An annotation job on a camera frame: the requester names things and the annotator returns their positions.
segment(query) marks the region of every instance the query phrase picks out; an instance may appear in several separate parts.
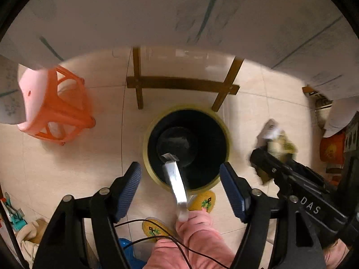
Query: person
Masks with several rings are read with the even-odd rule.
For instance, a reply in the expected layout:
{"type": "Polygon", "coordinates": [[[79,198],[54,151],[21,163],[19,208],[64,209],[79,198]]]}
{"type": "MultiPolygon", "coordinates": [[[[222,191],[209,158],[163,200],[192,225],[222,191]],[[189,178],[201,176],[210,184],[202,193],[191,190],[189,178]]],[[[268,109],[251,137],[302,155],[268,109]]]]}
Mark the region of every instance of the person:
{"type": "MultiPolygon", "coordinates": [[[[210,212],[214,208],[215,194],[212,191],[200,193],[191,199],[188,206],[189,218],[187,222],[176,222],[175,229],[182,243],[194,251],[216,259],[223,265],[230,267],[235,254],[226,245],[221,234],[213,227],[210,212]]],[[[164,228],[172,236],[175,234],[160,220],[148,217],[150,220],[164,228]]],[[[150,223],[143,222],[142,229],[146,236],[168,236],[163,229],[150,223]]],[[[193,269],[223,269],[216,262],[204,256],[188,251],[182,247],[193,269]]],[[[327,269],[335,269],[348,252],[345,244],[338,240],[333,246],[324,250],[327,269]]],[[[143,269],[187,269],[188,265],[178,249],[170,239],[156,238],[152,254],[143,269]]]]}

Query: pant leg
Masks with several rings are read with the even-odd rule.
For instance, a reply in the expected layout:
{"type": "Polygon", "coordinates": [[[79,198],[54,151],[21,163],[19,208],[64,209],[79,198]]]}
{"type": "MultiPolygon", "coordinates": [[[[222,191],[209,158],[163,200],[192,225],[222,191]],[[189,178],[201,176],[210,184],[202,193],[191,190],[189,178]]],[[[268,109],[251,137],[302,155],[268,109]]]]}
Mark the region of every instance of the pant leg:
{"type": "MultiPolygon", "coordinates": [[[[188,252],[182,247],[188,259],[188,252]]],[[[151,256],[143,269],[188,269],[177,245],[169,239],[160,239],[156,242],[151,256]]]]}
{"type": "MultiPolygon", "coordinates": [[[[194,210],[190,211],[187,222],[177,222],[176,230],[187,247],[230,267],[234,254],[212,225],[213,221],[209,213],[194,210]]],[[[223,269],[216,262],[191,251],[188,252],[188,256],[193,269],[223,269]]]]}

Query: person's hand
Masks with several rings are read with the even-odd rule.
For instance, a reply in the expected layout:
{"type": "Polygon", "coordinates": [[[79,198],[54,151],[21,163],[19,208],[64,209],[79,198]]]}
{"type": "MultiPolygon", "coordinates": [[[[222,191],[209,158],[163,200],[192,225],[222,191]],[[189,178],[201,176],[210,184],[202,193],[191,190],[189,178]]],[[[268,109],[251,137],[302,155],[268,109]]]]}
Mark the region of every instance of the person's hand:
{"type": "Polygon", "coordinates": [[[338,239],[333,245],[324,249],[324,258],[327,269],[335,269],[349,252],[348,247],[341,239],[338,239]]]}

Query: person's leg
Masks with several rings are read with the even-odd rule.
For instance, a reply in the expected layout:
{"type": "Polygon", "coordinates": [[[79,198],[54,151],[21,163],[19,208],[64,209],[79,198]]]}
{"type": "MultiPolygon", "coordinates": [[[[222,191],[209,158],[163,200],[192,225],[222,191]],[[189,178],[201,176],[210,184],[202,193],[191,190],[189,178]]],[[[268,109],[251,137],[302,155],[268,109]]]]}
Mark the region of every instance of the person's leg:
{"type": "MultiPolygon", "coordinates": [[[[157,223],[170,234],[173,235],[163,223],[155,218],[148,218],[149,220],[157,223]]],[[[167,234],[156,225],[143,222],[142,229],[144,233],[149,236],[167,236],[167,234]]],[[[188,258],[188,252],[182,247],[182,250],[188,258]]],[[[188,269],[188,265],[178,249],[177,245],[169,239],[159,239],[153,247],[150,258],[143,269],[188,269]]]]}
{"type": "MultiPolygon", "coordinates": [[[[230,267],[234,253],[227,247],[220,233],[213,228],[208,213],[213,209],[214,201],[215,194],[211,191],[199,194],[189,207],[191,211],[188,221],[177,222],[176,230],[187,247],[230,267]]],[[[193,269],[223,269],[216,262],[191,251],[188,256],[193,269]]]]}

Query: blue gripper pad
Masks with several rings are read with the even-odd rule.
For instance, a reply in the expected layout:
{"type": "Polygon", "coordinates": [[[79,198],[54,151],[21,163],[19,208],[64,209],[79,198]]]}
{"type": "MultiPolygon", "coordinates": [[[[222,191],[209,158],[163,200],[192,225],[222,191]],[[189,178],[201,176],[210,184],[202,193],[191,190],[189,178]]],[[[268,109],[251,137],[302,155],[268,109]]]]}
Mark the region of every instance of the blue gripper pad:
{"type": "Polygon", "coordinates": [[[220,166],[219,175],[234,215],[247,223],[251,206],[250,185],[246,179],[236,175],[228,162],[220,166]]]}
{"type": "Polygon", "coordinates": [[[142,171],[140,164],[138,162],[132,162],[123,177],[115,179],[112,183],[110,190],[113,192],[114,197],[119,194],[119,197],[117,196],[117,211],[114,214],[116,222],[126,216],[140,183],[141,175],[142,171]]]}

